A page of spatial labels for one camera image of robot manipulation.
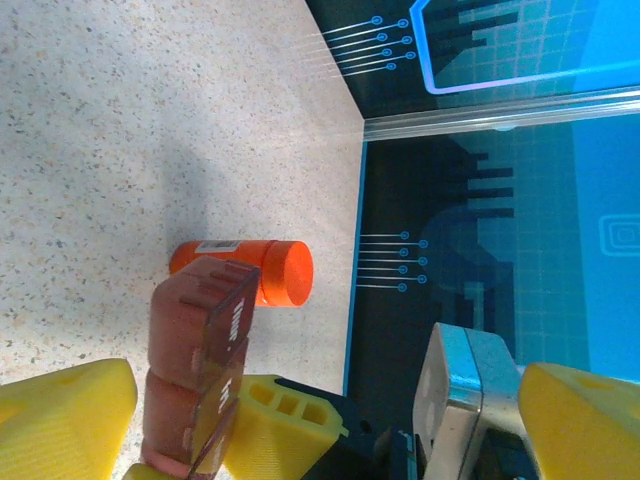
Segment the speckled countertop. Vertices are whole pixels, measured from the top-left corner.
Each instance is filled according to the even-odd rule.
[[[247,370],[340,391],[362,119],[303,0],[0,3],[0,384],[125,357],[176,245],[310,245]],[[116,467],[139,454],[140,411]]]

